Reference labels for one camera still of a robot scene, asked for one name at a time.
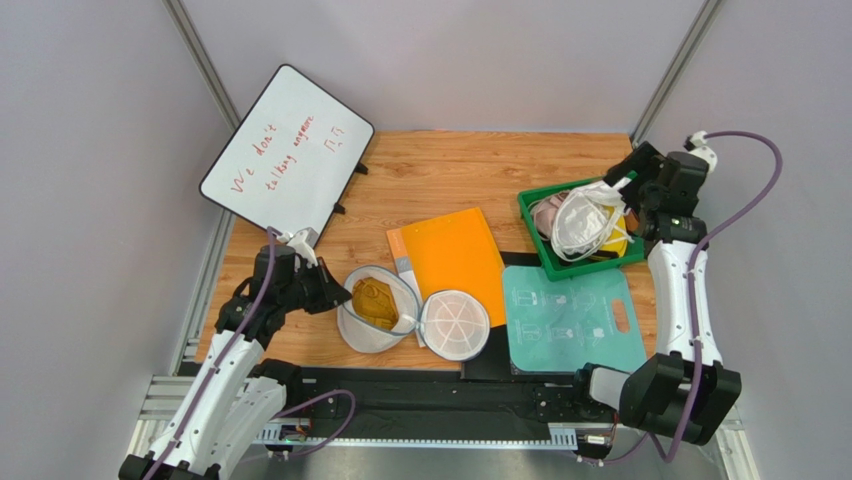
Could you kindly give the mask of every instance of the whiteboard frame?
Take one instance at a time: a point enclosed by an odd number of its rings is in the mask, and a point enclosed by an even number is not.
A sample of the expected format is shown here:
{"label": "whiteboard frame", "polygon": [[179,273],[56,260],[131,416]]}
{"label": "whiteboard frame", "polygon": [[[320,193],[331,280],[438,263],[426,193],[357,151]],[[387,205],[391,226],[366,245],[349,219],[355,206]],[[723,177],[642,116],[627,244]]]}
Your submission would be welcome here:
{"label": "whiteboard frame", "polygon": [[352,173],[350,173],[350,174],[349,174],[349,178],[346,180],[346,184],[343,186],[343,189],[340,191],[340,195],[337,197],[337,200],[335,200],[335,205],[333,205],[333,206],[332,206],[332,210],[331,210],[331,212],[329,213],[328,218],[327,218],[327,219],[326,219],[326,221],[325,221],[325,224],[323,224],[323,226],[322,226],[322,230],[321,230],[321,231],[319,231],[319,232],[317,232],[317,233],[318,233],[317,240],[316,240],[316,242],[315,242],[313,245],[311,245],[312,247],[316,247],[316,245],[319,243],[320,239],[322,238],[322,234],[323,234],[323,233],[325,232],[325,230],[328,228],[328,224],[331,222],[331,218],[332,218],[332,217],[334,216],[334,214],[335,214],[335,207],[336,207],[337,205],[340,205],[341,200],[343,200],[343,194],[346,192],[346,188],[347,188],[347,187],[349,187],[349,184],[352,182],[352,177],[353,177],[353,176],[355,176],[355,173],[356,173],[356,172],[357,172],[357,170],[358,170],[358,166],[363,164],[364,155],[367,153],[367,149],[369,149],[369,148],[370,148],[370,144],[372,144],[372,143],[373,143],[373,137],[375,137],[375,136],[376,136],[376,127],[375,127],[375,125],[373,125],[373,124],[372,124],[369,120],[367,120],[366,118],[364,118],[361,114],[359,114],[359,113],[358,113],[358,112],[356,112],[355,110],[352,110],[352,108],[351,108],[351,107],[349,107],[349,105],[347,105],[347,104],[343,103],[343,102],[342,102],[339,98],[335,97],[335,96],[334,96],[331,92],[329,92],[328,90],[324,89],[321,85],[319,85],[318,83],[316,83],[315,81],[313,81],[310,77],[308,77],[307,75],[305,75],[305,74],[304,74],[301,70],[299,70],[298,68],[294,67],[293,65],[290,65],[289,63],[282,63],[281,65],[279,65],[279,66],[278,66],[278,68],[276,68],[276,69],[275,69],[275,72],[272,74],[272,76],[271,76],[271,77],[269,77],[269,81],[268,81],[268,82],[266,82],[266,85],[264,85],[263,90],[260,92],[260,95],[258,95],[258,96],[257,96],[257,98],[254,100],[254,103],[252,103],[251,108],[249,108],[249,111],[248,111],[248,112],[246,112],[245,116],[244,116],[242,119],[240,119],[240,124],[239,124],[239,125],[237,125],[237,128],[236,128],[236,129],[234,130],[234,132],[231,134],[231,137],[228,139],[228,142],[227,142],[227,143],[225,143],[225,146],[223,146],[223,147],[222,147],[222,151],[220,151],[220,152],[219,152],[219,155],[216,157],[216,160],[215,160],[215,161],[214,161],[214,162],[210,165],[210,168],[209,168],[209,169],[207,169],[207,173],[205,173],[205,174],[204,174],[204,177],[203,177],[203,178],[201,179],[201,181],[198,183],[198,192],[201,194],[201,196],[202,196],[202,197],[206,198],[207,200],[209,200],[209,201],[211,201],[211,202],[215,203],[216,205],[218,205],[218,206],[220,206],[220,207],[224,208],[225,210],[227,210],[227,211],[229,211],[229,212],[233,213],[234,215],[236,215],[236,216],[238,216],[238,217],[242,218],[243,220],[245,220],[245,221],[247,221],[247,222],[251,223],[252,225],[254,225],[254,226],[256,226],[256,227],[260,228],[261,230],[266,230],[266,226],[259,225],[259,224],[255,223],[255,222],[251,221],[250,219],[248,219],[248,218],[246,218],[246,217],[244,217],[244,216],[240,215],[239,213],[235,212],[234,210],[231,210],[230,208],[226,207],[225,205],[223,205],[223,204],[219,203],[218,201],[214,200],[213,198],[208,197],[207,195],[205,195],[205,194],[204,194],[204,191],[202,190],[202,188],[201,188],[201,187],[202,187],[202,185],[204,185],[204,181],[205,181],[205,180],[207,180],[207,177],[210,175],[210,172],[212,172],[212,171],[213,171],[213,169],[214,169],[214,168],[216,168],[216,164],[217,164],[217,163],[219,163],[219,160],[222,158],[222,155],[224,155],[224,154],[225,154],[225,152],[228,150],[228,147],[231,145],[231,142],[234,140],[234,137],[236,137],[236,136],[237,136],[237,133],[239,133],[240,128],[242,128],[242,126],[243,126],[243,124],[246,122],[246,120],[248,120],[248,118],[249,118],[249,117],[251,117],[251,112],[252,112],[252,111],[254,111],[254,107],[258,104],[258,102],[260,102],[260,99],[261,99],[261,98],[263,98],[263,95],[266,93],[266,90],[267,90],[267,89],[269,88],[269,86],[272,84],[272,81],[273,81],[273,80],[275,80],[275,77],[278,75],[278,72],[280,72],[282,68],[292,68],[292,69],[293,69],[296,73],[298,73],[299,75],[301,75],[302,77],[304,77],[305,79],[307,79],[307,80],[308,80],[309,82],[311,82],[311,83],[312,83],[315,87],[317,87],[317,88],[319,88],[320,90],[322,90],[322,91],[323,91],[326,95],[328,95],[329,97],[333,98],[336,102],[340,103],[340,104],[341,104],[341,105],[343,105],[346,109],[348,109],[350,112],[352,112],[353,114],[355,114],[355,116],[356,116],[356,117],[358,117],[358,118],[360,118],[361,120],[363,120],[363,121],[364,121],[367,125],[369,125],[369,126],[370,126],[370,130],[371,130],[370,138],[369,138],[369,139],[367,139],[367,144],[364,146],[364,150],[361,152],[361,155],[358,157],[358,162],[355,164],[355,167],[352,169]]}

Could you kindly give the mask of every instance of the teal cutting board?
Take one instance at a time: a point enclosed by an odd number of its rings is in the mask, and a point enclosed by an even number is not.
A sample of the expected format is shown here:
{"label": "teal cutting board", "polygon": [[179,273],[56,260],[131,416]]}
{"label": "teal cutting board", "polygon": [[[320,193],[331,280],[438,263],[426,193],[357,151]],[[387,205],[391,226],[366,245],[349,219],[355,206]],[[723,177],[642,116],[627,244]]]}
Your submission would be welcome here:
{"label": "teal cutting board", "polygon": [[[527,372],[573,372],[587,362],[632,372],[645,347],[627,279],[617,269],[551,282],[544,269],[503,271],[509,353]],[[613,301],[621,300],[629,330],[618,330]]]}

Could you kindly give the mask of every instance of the white mesh lid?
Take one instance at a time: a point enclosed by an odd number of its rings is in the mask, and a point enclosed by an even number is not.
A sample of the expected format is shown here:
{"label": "white mesh lid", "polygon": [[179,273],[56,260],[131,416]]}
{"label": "white mesh lid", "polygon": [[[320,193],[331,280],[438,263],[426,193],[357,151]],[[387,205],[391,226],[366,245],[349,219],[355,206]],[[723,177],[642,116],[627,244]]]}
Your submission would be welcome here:
{"label": "white mesh lid", "polygon": [[420,313],[423,341],[439,356],[455,362],[477,356],[490,330],[485,307],[458,290],[433,293]]}

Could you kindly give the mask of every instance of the green plastic crate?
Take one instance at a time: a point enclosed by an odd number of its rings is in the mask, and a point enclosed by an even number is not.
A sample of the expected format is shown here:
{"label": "green plastic crate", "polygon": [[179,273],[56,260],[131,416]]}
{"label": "green plastic crate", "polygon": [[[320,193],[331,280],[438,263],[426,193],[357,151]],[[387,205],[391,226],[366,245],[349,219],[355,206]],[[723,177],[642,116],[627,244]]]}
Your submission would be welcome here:
{"label": "green plastic crate", "polygon": [[530,215],[530,205],[544,198],[559,193],[562,190],[568,190],[582,185],[587,185],[600,178],[588,178],[577,182],[563,183],[562,185],[553,185],[550,187],[537,188],[535,190],[527,190],[518,194],[518,203],[521,205],[521,216],[527,229],[530,231],[535,249],[538,252],[538,257],[541,259],[541,264],[544,267],[544,272],[547,279],[555,282],[566,278],[576,277],[578,275],[586,275],[589,273],[600,272],[610,268],[617,268],[621,265],[641,262],[645,259],[645,244],[644,241],[636,236],[633,236],[633,243],[627,245],[627,253],[621,258],[612,260],[592,261],[580,260],[571,264],[565,264],[562,260],[553,253],[553,248],[550,247],[550,242],[545,242],[538,234],[538,230],[533,223],[532,215]]}

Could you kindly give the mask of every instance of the orange cutting board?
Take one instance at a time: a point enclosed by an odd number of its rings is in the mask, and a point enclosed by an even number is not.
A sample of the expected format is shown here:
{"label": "orange cutting board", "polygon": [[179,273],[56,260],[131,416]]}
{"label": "orange cutting board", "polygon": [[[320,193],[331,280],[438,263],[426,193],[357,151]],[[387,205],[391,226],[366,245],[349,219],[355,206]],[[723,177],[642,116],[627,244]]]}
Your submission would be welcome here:
{"label": "orange cutting board", "polygon": [[414,223],[387,236],[397,265],[408,257],[424,300],[441,290],[461,290],[482,303],[492,328],[506,324],[503,260],[482,210]]}

